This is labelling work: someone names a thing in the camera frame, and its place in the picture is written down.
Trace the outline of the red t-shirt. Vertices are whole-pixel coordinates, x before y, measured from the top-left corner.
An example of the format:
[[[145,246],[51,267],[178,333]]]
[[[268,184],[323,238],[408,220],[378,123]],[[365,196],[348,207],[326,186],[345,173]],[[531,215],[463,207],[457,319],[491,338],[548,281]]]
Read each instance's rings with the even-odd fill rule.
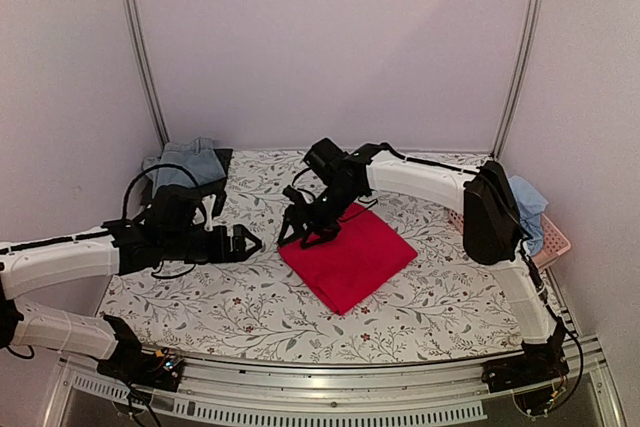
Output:
[[[302,248],[298,241],[278,252],[304,284],[335,314],[344,315],[417,258],[388,224],[353,203],[337,238]]]

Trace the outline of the light blue shirt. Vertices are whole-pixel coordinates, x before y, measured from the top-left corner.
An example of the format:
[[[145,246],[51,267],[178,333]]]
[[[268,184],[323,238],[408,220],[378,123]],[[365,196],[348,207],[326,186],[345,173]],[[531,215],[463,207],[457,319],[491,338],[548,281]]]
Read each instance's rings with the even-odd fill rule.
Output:
[[[544,244],[541,216],[548,206],[548,200],[527,180],[520,176],[508,179],[520,213],[520,225],[529,234],[527,248],[532,256],[537,255]]]

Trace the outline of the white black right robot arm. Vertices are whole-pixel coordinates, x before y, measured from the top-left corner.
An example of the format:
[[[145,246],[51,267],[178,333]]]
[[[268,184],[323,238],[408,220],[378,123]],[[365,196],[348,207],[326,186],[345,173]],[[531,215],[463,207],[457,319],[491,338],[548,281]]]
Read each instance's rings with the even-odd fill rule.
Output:
[[[328,138],[316,142],[303,162],[324,189],[318,196],[294,185],[284,189],[290,203],[279,246],[309,249],[338,239],[349,216],[363,211],[357,199],[377,192],[437,204],[448,211],[466,255],[499,282],[519,325],[521,354],[487,362],[485,382],[503,389],[519,380],[537,383],[568,374],[563,346],[571,334],[549,304],[528,246],[532,236],[521,223],[516,196],[499,162],[450,165],[403,155],[388,143],[366,143],[347,152]]]

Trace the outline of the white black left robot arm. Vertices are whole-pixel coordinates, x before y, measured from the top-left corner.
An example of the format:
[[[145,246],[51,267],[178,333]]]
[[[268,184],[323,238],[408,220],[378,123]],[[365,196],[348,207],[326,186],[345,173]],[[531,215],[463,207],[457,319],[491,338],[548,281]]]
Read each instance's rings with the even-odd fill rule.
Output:
[[[1,247],[1,346],[35,346],[76,353],[98,361],[106,375],[141,380],[162,369],[122,319],[72,314],[29,303],[25,294],[97,276],[124,276],[166,262],[192,267],[243,262],[262,243],[245,226],[211,223],[224,197],[208,195],[195,176],[190,186],[159,187],[136,217],[115,220],[78,234]]]

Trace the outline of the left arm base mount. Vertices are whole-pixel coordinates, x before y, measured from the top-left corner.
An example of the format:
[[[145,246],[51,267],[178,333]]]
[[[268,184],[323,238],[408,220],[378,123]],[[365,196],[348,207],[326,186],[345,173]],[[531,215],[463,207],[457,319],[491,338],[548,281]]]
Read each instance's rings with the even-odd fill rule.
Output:
[[[149,353],[138,344],[119,342],[108,359],[98,361],[97,372],[126,385],[176,392],[184,367],[184,359],[167,349]]]

